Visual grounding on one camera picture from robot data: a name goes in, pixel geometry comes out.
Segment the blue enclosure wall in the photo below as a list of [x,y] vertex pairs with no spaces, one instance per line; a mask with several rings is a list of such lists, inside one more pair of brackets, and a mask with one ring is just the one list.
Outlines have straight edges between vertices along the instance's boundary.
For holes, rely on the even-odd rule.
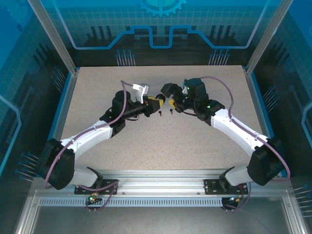
[[33,175],[21,154],[42,150],[68,71],[27,1],[0,0],[0,22],[0,233],[8,234],[30,186],[20,172]]
[[246,65],[280,0],[44,0],[76,66]]
[[311,9],[311,1],[293,1],[254,71],[295,188],[312,186]]

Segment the circuit pattern graphic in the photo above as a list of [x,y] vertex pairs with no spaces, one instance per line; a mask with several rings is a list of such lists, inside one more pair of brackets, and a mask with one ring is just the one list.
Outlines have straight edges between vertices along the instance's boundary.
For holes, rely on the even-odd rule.
[[[259,18],[257,18],[257,22],[256,22],[249,38],[248,38],[247,43],[246,44],[244,43],[245,45],[214,45],[201,30],[194,30],[194,29],[192,29],[192,26],[189,24],[178,24],[178,25],[171,26],[170,30],[169,30],[169,35],[168,35],[168,38],[169,38],[168,44],[167,45],[155,45],[154,39],[153,39],[153,37],[154,37],[153,36],[153,29],[151,28],[151,26],[145,24],[145,25],[129,26],[129,28],[126,29],[125,31],[121,29],[121,32],[119,34],[117,34],[116,36],[114,35],[112,38],[112,41],[106,46],[78,46],[74,41],[75,36],[71,35],[70,29],[66,25],[65,19],[63,18],[63,15],[61,14],[60,9],[58,8],[58,6],[56,4],[56,1],[55,0],[51,0],[51,1],[52,1],[54,8],[55,8],[56,14],[57,14],[58,18],[60,19],[61,24],[63,25],[63,27],[65,29],[65,32],[68,36],[70,43],[77,50],[109,50],[117,43],[117,41],[122,36],[135,34],[135,30],[137,30],[137,29],[139,29],[139,30],[146,29],[148,31],[147,33],[148,33],[148,37],[149,37],[149,44],[150,44],[150,47],[153,49],[169,49],[169,48],[171,48],[173,45],[173,37],[174,37],[173,30],[175,30],[175,29],[187,29],[187,34],[198,34],[213,49],[246,49],[250,46],[250,44],[254,38],[254,35],[255,35],[255,33],[256,33],[256,31],[257,31],[257,29],[258,29],[258,27],[262,21],[262,18],[267,11],[268,5],[270,3],[270,0],[267,0],[266,4],[264,5],[264,7],[261,11]],[[139,0],[139,1],[141,2],[142,7],[143,7],[143,3],[147,4],[147,2],[154,3],[154,6],[156,3],[158,3],[158,6],[159,5],[164,6],[163,1],[161,1],[161,0]],[[173,5],[173,6],[179,7],[179,5],[177,6],[177,3],[183,4],[186,1],[185,0],[179,0],[179,1],[175,0],[174,2],[175,2],[175,5]],[[167,7],[168,6],[166,5],[166,8],[162,9],[162,11],[161,11],[162,16],[164,14],[164,11],[168,10]],[[156,14],[159,15],[159,9],[153,9],[153,13],[155,15]]]
[[153,17],[175,14],[176,10],[182,9],[182,4],[186,4],[186,0],[139,0],[141,10],[151,13]]

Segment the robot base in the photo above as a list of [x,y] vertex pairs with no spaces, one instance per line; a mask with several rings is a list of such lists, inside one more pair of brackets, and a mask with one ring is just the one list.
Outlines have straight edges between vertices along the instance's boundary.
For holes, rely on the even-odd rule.
[[[244,195],[248,194],[247,185],[244,185]],[[205,195],[241,195],[242,190],[238,187],[231,187],[228,188],[227,191],[224,191],[223,188],[219,184],[218,179],[205,179],[204,180],[204,186],[205,186]]]
[[[110,185],[110,184],[112,184],[112,183],[114,183],[116,181],[118,181],[118,180],[117,179],[103,179],[101,188],[105,187],[107,185]],[[113,188],[114,188],[114,186],[111,186],[108,189],[100,191],[98,194],[99,195],[110,195],[112,193],[112,191],[113,191]],[[118,188],[115,189],[113,195],[117,194],[117,190],[118,190]],[[74,191],[74,194],[77,194],[77,195],[91,195],[92,193],[94,193],[94,192],[85,190],[85,189],[83,189],[81,187],[75,187],[75,191]]]

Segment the beige work surface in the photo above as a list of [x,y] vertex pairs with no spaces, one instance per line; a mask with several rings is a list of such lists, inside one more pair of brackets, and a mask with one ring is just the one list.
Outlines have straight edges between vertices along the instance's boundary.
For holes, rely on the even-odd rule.
[[[261,132],[254,104],[241,66],[82,67],[67,115],[62,138],[94,124],[111,107],[120,80],[150,85],[150,96],[165,83],[181,85],[184,79],[214,76],[222,79],[234,96],[232,114]],[[211,99],[227,108],[231,100],[217,81],[204,80]],[[247,164],[249,157],[234,141],[196,117],[170,113],[166,100],[159,113],[127,121],[115,137],[82,155],[77,164],[99,170],[184,170],[230,168]]]

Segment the purple cable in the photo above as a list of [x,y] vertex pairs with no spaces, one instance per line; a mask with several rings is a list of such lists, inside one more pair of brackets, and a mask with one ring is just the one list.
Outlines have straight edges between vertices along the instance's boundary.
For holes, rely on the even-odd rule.
[[[119,116],[118,116],[117,118],[115,118],[114,120],[112,120],[111,122],[109,122],[109,123],[105,123],[105,124],[102,124],[102,125],[97,126],[96,129],[98,129],[98,128],[103,128],[103,127],[106,127],[106,126],[108,126],[108,125],[111,125],[111,124],[117,122],[117,121],[122,117],[123,113],[125,112],[125,109],[126,109],[126,102],[127,102],[127,94],[126,94],[126,87],[125,87],[125,85],[132,86],[132,84],[126,83],[126,82],[124,82],[123,80],[121,80],[121,85],[122,85],[122,89],[123,89],[124,100],[123,100],[123,107],[122,107],[122,110],[121,110]],[[55,164],[57,163],[57,161],[59,160],[59,158],[61,157],[61,155],[64,153],[64,151],[65,151],[75,140],[77,140],[79,137],[81,137],[82,135],[84,135],[84,134],[86,134],[86,133],[88,133],[88,132],[90,132],[90,131],[93,131],[93,130],[94,130],[94,128],[90,128],[90,129],[87,129],[87,130],[85,130],[85,131],[79,133],[79,134],[78,134],[77,136],[75,136],[70,142],[68,142],[68,143],[63,147],[63,149],[61,149],[61,151],[57,154],[57,156],[55,157],[54,161],[52,162],[51,167],[49,168],[49,171],[48,171],[48,173],[47,173],[47,176],[46,176],[46,178],[45,178],[45,180],[44,180],[44,187],[45,187],[45,189],[50,189],[50,188],[52,188],[52,186],[48,186],[48,181],[49,181],[49,178],[50,178],[50,176],[51,176],[51,173],[52,173],[52,171],[53,171],[53,169],[54,169],[54,167],[55,167]]]
[[220,79],[218,79],[216,77],[207,76],[207,77],[201,77],[200,79],[214,79],[216,81],[219,81],[228,90],[228,92],[230,94],[230,97],[231,97],[231,104],[230,104],[230,107],[229,107],[229,117],[230,117],[230,120],[237,127],[239,127],[241,130],[243,130],[244,132],[248,133],[249,135],[251,135],[255,139],[259,140],[261,143],[263,143],[265,146],[267,146],[277,156],[277,158],[281,161],[281,163],[283,164],[283,166],[284,166],[284,168],[285,168],[285,170],[287,172],[287,177],[285,179],[272,179],[271,181],[275,181],[275,182],[286,182],[286,181],[288,181],[290,179],[290,177],[291,177],[291,172],[290,172],[289,167],[287,166],[285,160],[282,158],[282,156],[271,145],[269,145],[263,139],[257,137],[256,134],[250,132],[248,129],[245,129],[243,126],[241,126],[239,123],[237,123],[235,121],[235,119],[233,119],[232,114],[231,114],[231,109],[232,109],[232,107],[234,105],[234,98],[233,98],[232,92],[229,89],[229,87],[223,81],[221,81]]
[[109,187],[112,187],[113,185],[118,185],[118,181],[114,182],[114,183],[111,183],[103,188],[100,188],[100,189],[90,189],[86,186],[83,186],[83,185],[78,185],[78,187],[81,187],[82,189],[85,189],[85,190],[88,190],[88,191],[91,191],[91,192],[99,192],[99,191],[102,191],[102,190],[105,190],[105,189],[108,189]]
[[92,210],[92,209],[89,208],[88,204],[86,204],[86,209],[88,209],[89,212],[90,212],[90,211],[96,212],[96,211],[102,210],[102,209],[107,205],[107,203],[110,201],[110,199],[112,198],[112,195],[113,195],[113,193],[115,192],[115,190],[116,190],[116,188],[117,188],[118,181],[116,181],[116,182],[114,182],[114,183],[112,183],[112,184],[106,186],[106,188],[111,187],[111,186],[113,186],[113,185],[114,185],[114,187],[113,187],[113,190],[112,190],[111,194],[109,195],[109,197],[107,198],[106,202],[105,202],[101,207],[99,207],[99,208],[97,208],[97,209],[94,208],[94,209]]

